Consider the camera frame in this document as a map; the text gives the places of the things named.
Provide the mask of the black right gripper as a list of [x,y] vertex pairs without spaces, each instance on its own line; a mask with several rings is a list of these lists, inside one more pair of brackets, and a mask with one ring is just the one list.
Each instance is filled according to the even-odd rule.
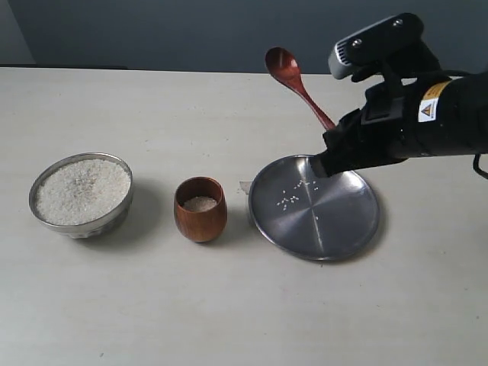
[[344,115],[323,134],[327,150],[313,156],[313,173],[324,178],[419,157],[452,154],[452,137],[441,96],[451,78],[417,79],[394,95],[386,82],[365,92],[366,104]]

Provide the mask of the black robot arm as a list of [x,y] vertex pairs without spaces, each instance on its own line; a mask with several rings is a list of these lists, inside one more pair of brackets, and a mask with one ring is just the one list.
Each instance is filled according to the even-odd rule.
[[403,84],[394,74],[371,86],[366,103],[326,131],[326,150],[310,158],[320,178],[412,158],[487,153],[487,74],[438,70]]

